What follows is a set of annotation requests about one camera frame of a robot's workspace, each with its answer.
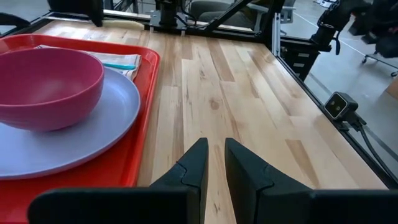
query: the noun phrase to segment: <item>red tray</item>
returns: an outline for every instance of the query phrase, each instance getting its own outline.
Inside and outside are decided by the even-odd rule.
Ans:
[[[132,187],[136,185],[138,178],[159,68],[159,54],[139,46],[37,34],[15,35],[1,39],[0,54],[30,49],[41,44],[110,54],[141,55],[142,62],[134,79],[141,95],[141,108],[133,127],[127,134],[97,158],[58,174],[27,180],[0,181],[0,223],[27,223],[26,211],[30,202],[48,189],[74,186]]]

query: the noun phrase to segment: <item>pink bowl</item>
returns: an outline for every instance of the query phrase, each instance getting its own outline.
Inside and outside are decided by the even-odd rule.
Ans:
[[[102,63],[68,49],[30,49],[0,55],[0,122],[51,131],[93,110],[104,82]]]

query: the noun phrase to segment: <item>wooden tabletop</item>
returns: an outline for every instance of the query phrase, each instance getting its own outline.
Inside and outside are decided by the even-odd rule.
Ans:
[[[206,223],[235,223],[224,169],[227,137],[314,189],[386,188],[264,45],[64,21],[37,33],[159,53],[138,186],[150,185],[207,137]]]

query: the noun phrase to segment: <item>teal utensil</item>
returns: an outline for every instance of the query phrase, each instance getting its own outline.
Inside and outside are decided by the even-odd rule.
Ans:
[[[134,70],[136,69],[135,65],[120,65],[120,64],[115,64],[115,63],[104,63],[103,65],[111,68],[118,68],[118,69],[125,69],[125,70]]]

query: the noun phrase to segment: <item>napkin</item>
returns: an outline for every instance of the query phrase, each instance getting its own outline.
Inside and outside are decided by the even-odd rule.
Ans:
[[[42,49],[51,47],[48,45],[39,45],[36,49]],[[107,53],[98,53],[98,52],[89,52],[81,50],[82,52],[86,52],[100,60],[102,63],[115,63],[120,65],[135,65],[136,68],[132,70],[123,70],[118,68],[112,68],[116,70],[126,77],[130,78],[131,80],[135,79],[138,73],[139,65],[141,64],[141,55],[138,54],[131,54],[131,55],[119,55],[119,54],[107,54]]]

